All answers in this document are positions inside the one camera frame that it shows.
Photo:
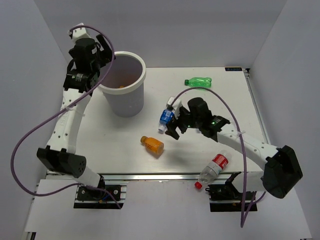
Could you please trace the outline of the clear bottle blue label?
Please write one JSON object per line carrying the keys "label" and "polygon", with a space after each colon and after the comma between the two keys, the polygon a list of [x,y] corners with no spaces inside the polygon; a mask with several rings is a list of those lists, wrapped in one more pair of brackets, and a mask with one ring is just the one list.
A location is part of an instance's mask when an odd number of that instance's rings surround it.
{"label": "clear bottle blue label", "polygon": [[163,110],[160,115],[158,131],[164,133],[167,130],[167,124],[172,120],[174,116],[174,109],[172,107],[167,107]]}

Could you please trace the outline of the clear bottle red label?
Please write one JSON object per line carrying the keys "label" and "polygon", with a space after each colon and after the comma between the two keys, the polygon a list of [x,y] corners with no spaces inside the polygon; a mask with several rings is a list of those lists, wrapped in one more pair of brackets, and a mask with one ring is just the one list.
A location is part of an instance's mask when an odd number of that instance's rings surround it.
{"label": "clear bottle red label", "polygon": [[221,171],[229,164],[232,154],[226,150],[219,152],[201,171],[194,186],[197,190],[201,190],[204,186],[210,185],[221,173]]}

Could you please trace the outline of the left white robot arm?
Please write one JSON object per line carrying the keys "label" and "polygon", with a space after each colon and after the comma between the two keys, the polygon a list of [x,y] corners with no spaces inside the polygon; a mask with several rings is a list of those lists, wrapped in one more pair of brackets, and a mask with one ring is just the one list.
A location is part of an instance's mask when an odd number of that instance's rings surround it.
{"label": "left white robot arm", "polygon": [[101,68],[112,60],[112,50],[105,38],[77,39],[69,50],[72,59],[67,66],[63,83],[61,110],[53,133],[45,148],[39,148],[36,156],[48,170],[72,177],[78,183],[89,186],[88,193],[99,200],[105,196],[103,177],[87,166],[84,156],[76,154],[77,137],[84,111],[98,83]]}

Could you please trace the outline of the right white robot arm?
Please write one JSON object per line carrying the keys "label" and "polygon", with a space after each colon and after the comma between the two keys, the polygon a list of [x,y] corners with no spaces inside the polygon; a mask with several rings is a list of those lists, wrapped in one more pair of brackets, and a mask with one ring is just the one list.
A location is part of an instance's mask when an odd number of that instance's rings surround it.
{"label": "right white robot arm", "polygon": [[230,178],[225,187],[229,198],[236,200],[243,195],[244,187],[240,181],[246,179],[248,191],[264,191],[283,199],[303,177],[298,158],[291,147],[277,147],[240,133],[228,119],[213,115],[201,97],[192,98],[187,105],[184,107],[180,99],[169,98],[166,108],[173,114],[166,124],[166,135],[178,140],[180,136],[176,129],[182,134],[187,129],[197,129],[217,143],[239,153],[245,152],[246,157],[261,168],[258,172],[239,173]]}

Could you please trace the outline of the white plastic bin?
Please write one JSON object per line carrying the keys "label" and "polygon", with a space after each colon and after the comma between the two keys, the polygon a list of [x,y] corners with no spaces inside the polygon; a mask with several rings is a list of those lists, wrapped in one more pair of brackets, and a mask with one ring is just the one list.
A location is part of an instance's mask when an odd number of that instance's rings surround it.
{"label": "white plastic bin", "polygon": [[146,75],[145,61],[139,55],[129,51],[115,52],[112,67],[98,89],[117,116],[133,117],[143,109]]}

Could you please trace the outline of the green plastic bottle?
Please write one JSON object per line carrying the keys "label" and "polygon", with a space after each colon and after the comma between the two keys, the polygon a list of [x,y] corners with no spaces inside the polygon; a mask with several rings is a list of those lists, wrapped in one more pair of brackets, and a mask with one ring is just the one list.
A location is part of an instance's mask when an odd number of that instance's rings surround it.
{"label": "green plastic bottle", "polygon": [[188,87],[210,88],[212,86],[212,79],[210,77],[192,77],[185,79],[184,85]]}

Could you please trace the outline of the blue table label right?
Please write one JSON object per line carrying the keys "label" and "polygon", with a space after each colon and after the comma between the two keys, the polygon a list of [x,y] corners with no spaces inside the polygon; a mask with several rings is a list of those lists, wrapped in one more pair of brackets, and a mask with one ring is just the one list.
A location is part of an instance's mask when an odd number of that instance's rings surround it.
{"label": "blue table label right", "polygon": [[243,69],[241,67],[225,67],[226,72],[242,72]]}

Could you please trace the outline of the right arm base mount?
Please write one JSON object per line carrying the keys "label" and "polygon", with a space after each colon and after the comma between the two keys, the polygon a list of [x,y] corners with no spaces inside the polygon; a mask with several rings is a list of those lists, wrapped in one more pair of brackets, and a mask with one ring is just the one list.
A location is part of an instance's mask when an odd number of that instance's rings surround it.
{"label": "right arm base mount", "polygon": [[212,183],[205,188],[212,213],[241,212],[243,194],[232,185],[239,174],[233,173],[225,183]]}

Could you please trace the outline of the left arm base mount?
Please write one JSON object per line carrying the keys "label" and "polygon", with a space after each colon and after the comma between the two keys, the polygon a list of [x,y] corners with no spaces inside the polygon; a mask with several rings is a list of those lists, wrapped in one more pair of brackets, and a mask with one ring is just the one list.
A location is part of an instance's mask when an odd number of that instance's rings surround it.
{"label": "left arm base mount", "polygon": [[84,186],[77,188],[74,209],[103,209],[119,210],[123,207],[127,186],[121,184],[107,184],[105,191],[91,190]]}

